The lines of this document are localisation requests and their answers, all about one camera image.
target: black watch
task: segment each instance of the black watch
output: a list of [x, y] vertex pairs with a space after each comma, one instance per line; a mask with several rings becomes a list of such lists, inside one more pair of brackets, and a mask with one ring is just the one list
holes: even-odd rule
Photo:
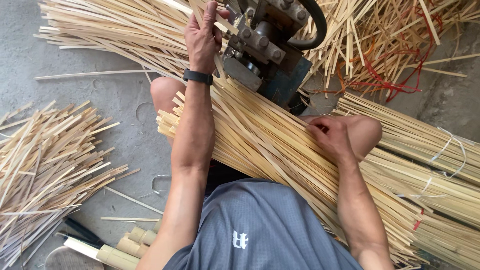
[[185, 73], [183, 73], [183, 80], [185, 82], [187, 82], [188, 80], [193, 80], [196, 82], [205, 83], [208, 86], [211, 86], [213, 84], [213, 76], [211, 74], [191, 71], [188, 68], [185, 69]]

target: gray floor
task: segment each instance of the gray floor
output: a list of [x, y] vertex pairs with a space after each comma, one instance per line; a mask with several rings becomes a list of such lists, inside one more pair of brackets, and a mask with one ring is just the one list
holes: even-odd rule
[[[54, 99], [57, 101], [57, 108], [91, 100], [92, 106], [100, 108], [102, 116], [114, 116], [114, 120], [120, 122], [119, 126], [98, 136], [104, 140], [99, 148], [116, 148], [109, 157], [114, 166], [128, 164], [131, 169], [142, 169], [131, 177], [112, 183], [110, 187], [134, 198], [150, 193], [154, 176], [170, 174], [170, 146], [165, 137], [156, 131], [156, 114], [151, 103], [140, 106], [139, 120], [135, 117], [140, 104], [152, 101], [150, 85], [144, 74], [33, 80], [36, 76], [136, 70], [141, 67], [114, 53], [84, 49], [60, 50], [55, 45], [48, 45], [44, 40], [34, 38], [32, 34], [37, 33], [38, 27], [46, 25], [40, 15], [36, 1], [0, 1], [0, 115], [28, 101], [34, 101], [34, 108], [38, 109]], [[439, 47], [433, 58], [451, 56], [455, 43], [449, 41], [449, 37], [445, 37], [443, 42], [446, 45]], [[479, 42], [478, 27], [468, 27], [462, 36], [457, 54], [479, 53]], [[424, 92], [399, 95], [388, 106], [457, 135], [480, 141], [480, 95], [476, 87], [480, 85], [479, 67], [480, 59], [461, 60], [432, 67], [462, 72], [467, 74], [468, 78], [424, 72], [421, 84]], [[317, 84], [321, 84], [320, 78], [317, 78]], [[337, 87], [332, 81], [331, 89], [338, 89]], [[333, 95], [325, 99], [323, 94], [317, 94], [313, 100], [317, 109], [310, 109], [312, 114], [329, 112], [336, 104]], [[151, 194], [138, 200], [163, 210], [169, 182], [160, 179], [155, 184], [156, 190], [166, 191], [162, 192], [161, 196]], [[135, 224], [101, 221], [100, 217], [160, 217], [159, 214], [109, 191], [98, 192], [73, 216], [111, 245], [115, 245]], [[147, 222], [137, 224], [144, 229], [151, 229], [154, 225]], [[26, 269], [42, 269], [47, 255], [62, 243], [63, 240], [59, 238], [49, 237]], [[454, 269], [444, 264], [438, 264], [437, 267]], [[13, 269], [20, 269], [19, 264]]]

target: white logo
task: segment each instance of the white logo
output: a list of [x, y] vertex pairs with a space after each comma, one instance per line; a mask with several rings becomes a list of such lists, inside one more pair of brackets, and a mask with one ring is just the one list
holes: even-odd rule
[[235, 230], [233, 230], [233, 246], [236, 248], [245, 249], [247, 247], [247, 244], [245, 243], [245, 241], [248, 241], [248, 238], [245, 239], [247, 234], [246, 233], [240, 234], [240, 239], [238, 238], [238, 235], [239, 234]]

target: metal machine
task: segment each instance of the metal machine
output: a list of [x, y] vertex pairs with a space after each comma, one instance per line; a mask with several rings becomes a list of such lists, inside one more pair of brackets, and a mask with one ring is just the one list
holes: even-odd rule
[[[241, 13], [231, 7], [228, 21], [239, 30], [231, 34], [222, 56], [224, 71], [253, 92], [298, 115], [305, 110], [295, 93], [312, 63], [302, 50], [318, 47], [325, 38], [324, 14], [315, 0], [259, 0], [256, 8], [238, 0]], [[312, 17], [317, 36], [311, 40], [292, 37]]]

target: gray shirt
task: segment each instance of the gray shirt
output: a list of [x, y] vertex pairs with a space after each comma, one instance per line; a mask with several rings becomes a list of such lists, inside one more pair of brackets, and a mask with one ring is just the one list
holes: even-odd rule
[[262, 179], [220, 185], [205, 201], [195, 242], [165, 270], [361, 270], [290, 187]]

